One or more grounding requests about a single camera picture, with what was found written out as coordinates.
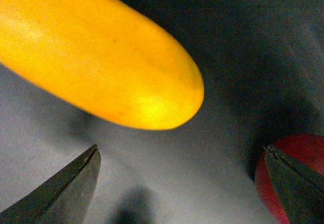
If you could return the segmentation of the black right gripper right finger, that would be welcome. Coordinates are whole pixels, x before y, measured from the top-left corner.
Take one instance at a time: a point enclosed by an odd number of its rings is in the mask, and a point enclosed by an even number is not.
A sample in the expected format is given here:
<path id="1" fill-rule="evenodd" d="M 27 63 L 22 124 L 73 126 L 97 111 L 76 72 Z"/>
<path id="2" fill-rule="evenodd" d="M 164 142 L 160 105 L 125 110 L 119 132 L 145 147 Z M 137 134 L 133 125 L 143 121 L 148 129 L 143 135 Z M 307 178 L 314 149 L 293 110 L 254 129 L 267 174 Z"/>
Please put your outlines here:
<path id="1" fill-rule="evenodd" d="M 323 223 L 323 176 L 273 145 L 264 160 L 289 223 Z"/>

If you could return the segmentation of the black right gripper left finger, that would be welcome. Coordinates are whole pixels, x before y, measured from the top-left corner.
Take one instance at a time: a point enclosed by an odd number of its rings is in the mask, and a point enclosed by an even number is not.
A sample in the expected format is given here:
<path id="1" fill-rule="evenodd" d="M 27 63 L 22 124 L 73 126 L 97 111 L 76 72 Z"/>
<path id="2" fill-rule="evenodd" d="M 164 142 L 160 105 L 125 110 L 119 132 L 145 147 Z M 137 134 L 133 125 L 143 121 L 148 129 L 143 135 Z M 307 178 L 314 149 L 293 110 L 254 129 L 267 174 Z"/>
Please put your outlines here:
<path id="1" fill-rule="evenodd" d="M 1 212 L 1 223 L 83 223 L 99 176 L 92 145 L 30 194 Z"/>

